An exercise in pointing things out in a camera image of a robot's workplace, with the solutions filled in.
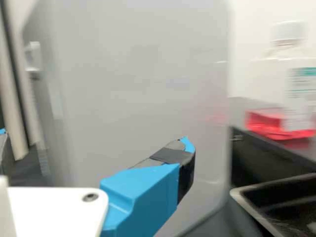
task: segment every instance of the gray floor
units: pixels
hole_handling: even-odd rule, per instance
[[[269,237],[231,198],[217,213],[182,237]]]

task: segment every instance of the sink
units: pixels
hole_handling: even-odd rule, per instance
[[[276,237],[316,237],[316,173],[235,188],[232,198]]]

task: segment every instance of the bottle cap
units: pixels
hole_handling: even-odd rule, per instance
[[[272,42],[301,41],[305,36],[305,23],[303,21],[283,21],[273,27]]]

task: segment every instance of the bottle label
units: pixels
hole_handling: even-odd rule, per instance
[[[283,127],[286,131],[314,129],[316,105],[316,67],[289,70],[284,105]]]

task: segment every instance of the red object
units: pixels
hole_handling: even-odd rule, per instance
[[[246,127],[250,131],[268,137],[272,140],[291,140],[313,137],[315,130],[285,131],[282,128],[284,115],[277,108],[269,110],[254,110],[247,112]]]

